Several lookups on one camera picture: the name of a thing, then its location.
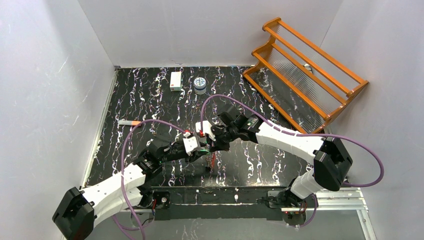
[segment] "marble tabletop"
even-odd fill
[[[155,67],[122,68],[108,106],[103,129],[98,141],[86,186],[95,185],[120,171],[122,144],[131,130],[118,125],[118,120],[142,121],[159,119],[182,129],[193,131],[200,120],[200,110],[207,97],[223,94],[247,104],[267,119],[286,127],[293,127],[245,79],[245,66],[225,67]],[[171,72],[182,72],[182,91],[170,90]],[[193,80],[206,79],[206,93],[194,92]],[[230,103],[215,98],[209,102],[205,117],[214,124],[220,123],[217,109]],[[238,104],[237,108],[245,112]],[[158,137],[170,142],[181,134],[161,124],[142,126],[134,132],[125,149],[126,165],[135,160],[146,145]],[[206,157],[193,163],[183,159],[167,162],[163,171],[151,181],[152,186],[287,186],[303,174],[308,166],[303,159],[275,147],[236,140],[230,151],[216,153],[215,165],[208,171]]]

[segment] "white box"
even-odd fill
[[[169,87],[171,91],[181,91],[181,72],[173,71],[171,72],[171,80],[169,81]]]

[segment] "orange wooden frame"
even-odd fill
[[[343,73],[351,77],[355,80],[359,85],[357,85],[352,90],[349,90],[346,86],[341,84],[337,79],[328,74],[324,69],[318,66],[315,62],[306,57],[302,52],[294,48],[288,41],[279,36],[274,30],[273,27],[281,26],[291,34],[296,36],[303,43],[308,45],[311,49],[316,51],[338,69],[340,69]],[[294,119],[290,117],[251,77],[250,74],[259,71],[261,68],[268,68],[272,73],[274,73],[283,83],[285,83],[289,88],[293,90],[305,103],[307,103],[318,115],[324,120],[324,124],[315,129],[313,133],[320,132],[325,126],[329,125],[334,119],[346,108],[346,106],[352,102],[352,100],[361,92],[364,87],[369,83],[367,80],[360,78],[354,72],[349,70],[347,67],[342,65],[336,59],[331,57],[328,53],[324,52],[321,48],[313,44],[306,37],[301,35],[299,32],[291,28],[285,22],[281,20],[281,18],[277,17],[271,21],[266,22],[262,30],[269,33],[270,37],[268,41],[256,48],[252,51],[252,56],[258,59],[258,63],[244,71],[243,76],[246,78],[252,86],[258,90],[266,100],[268,100],[274,107],[279,111],[283,117],[285,117],[299,132],[307,133],[305,129],[303,129]],[[284,51],[281,47],[279,47],[275,42],[279,41],[284,46],[286,46],[290,51],[296,54],[300,59],[305,61],[305,63],[309,64],[314,70],[324,76],[330,83],[336,86],[339,90],[346,94],[347,99],[342,98],[339,94],[337,94],[331,87],[322,82],[319,78],[314,76],[311,72],[306,70],[298,61],[296,61],[292,56],[290,56],[286,51]],[[285,58],[287,58],[290,62],[292,62],[298,69],[300,69],[303,73],[305,73],[310,79],[312,79],[315,83],[318,84],[321,88],[323,88],[328,94],[330,94],[334,99],[336,99],[340,106],[332,111],[330,114],[326,114],[324,110],[322,110],[319,106],[317,106],[312,100],[310,100],[301,90],[299,90],[294,84],[292,84],[287,78],[285,78],[272,64],[267,62],[268,56],[271,54],[271,51],[275,49]]]

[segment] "round container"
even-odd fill
[[[198,95],[206,93],[206,79],[203,77],[196,77],[194,79],[194,92]]]

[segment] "wooden rack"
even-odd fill
[[[328,55],[326,52],[324,52],[322,49],[320,49],[318,46],[313,44],[310,40],[302,36],[299,32],[295,31],[293,28],[291,28],[289,25],[287,25],[285,22],[281,21],[281,18],[277,17],[267,23],[265,23],[262,27],[262,30],[270,34],[270,37],[266,44],[264,44],[261,47],[258,47],[252,52],[252,55],[258,59],[258,63],[244,71],[243,76],[253,85],[253,87],[258,90],[274,107],[276,110],[278,110],[299,132],[301,133],[317,133],[320,132],[325,126],[329,125],[345,108],[346,106],[358,95],[359,92],[364,89],[364,87],[369,83],[367,80],[364,80],[360,78],[358,75],[356,75],[354,72],[349,70],[347,67],[342,65],[340,62],[338,62],[336,59]],[[337,79],[335,79],[333,76],[331,76],[326,70],[324,70],[321,66],[316,64],[314,61],[312,61],[309,57],[306,56],[306,54],[302,53],[298,49],[296,49],[287,39],[284,39],[279,35],[279,32],[281,31],[288,31],[293,36],[295,36],[297,39],[299,39],[301,42],[306,44],[309,48],[314,50],[316,53],[321,55],[325,60],[329,61],[331,64],[336,66],[340,71],[342,71],[344,74],[348,75],[350,79],[353,79],[355,81],[355,87],[353,89],[348,89],[345,85],[341,84]],[[292,53],[288,53],[283,48],[289,49]],[[308,91],[305,90],[305,88],[299,87],[298,80],[294,81],[295,77],[289,76],[288,77],[288,71],[285,69],[285,66],[287,64],[281,64],[282,60],[274,60],[276,55],[277,58],[283,58],[284,61],[289,61],[290,65],[294,65],[296,67],[297,72],[302,74],[302,79],[307,79],[310,83],[313,84],[315,89],[321,88],[325,91],[320,90],[320,94],[315,94],[313,99],[311,99]],[[302,65],[298,60],[295,59],[294,56],[297,56],[298,59],[304,61],[305,63],[309,64],[311,68],[317,72],[316,75],[320,74],[324,78],[318,78],[316,75],[312,74],[309,70],[307,70],[304,65]],[[271,72],[273,75],[276,76],[280,81],[282,81],[285,86],[290,88],[290,90],[295,93],[305,105],[307,105],[310,109],[312,109],[317,116],[316,118],[320,118],[316,120],[315,124],[319,123],[318,125],[309,126],[308,129],[305,129],[305,127],[302,126],[302,122],[298,119],[293,119],[284,109],[282,106],[277,104],[275,97],[271,97],[269,94],[269,91],[267,92],[265,89],[263,89],[261,85],[261,79],[254,79],[252,77],[255,73],[258,74],[259,71],[264,71],[263,68],[266,69],[266,71]],[[322,93],[325,93],[326,95],[329,95],[332,101],[336,101],[337,103],[334,106],[335,109],[326,108],[323,109],[322,104],[325,102],[319,102],[319,101],[328,101],[328,96],[323,96]]]

